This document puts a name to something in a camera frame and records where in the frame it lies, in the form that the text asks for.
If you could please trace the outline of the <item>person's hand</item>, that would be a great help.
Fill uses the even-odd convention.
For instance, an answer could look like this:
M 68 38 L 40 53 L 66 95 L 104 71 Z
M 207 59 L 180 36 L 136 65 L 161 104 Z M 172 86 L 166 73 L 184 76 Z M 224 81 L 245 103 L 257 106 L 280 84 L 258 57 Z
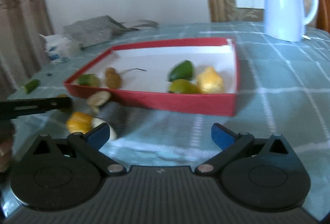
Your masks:
M 1 172 L 9 167 L 12 157 L 15 126 L 11 120 L 1 121 Z

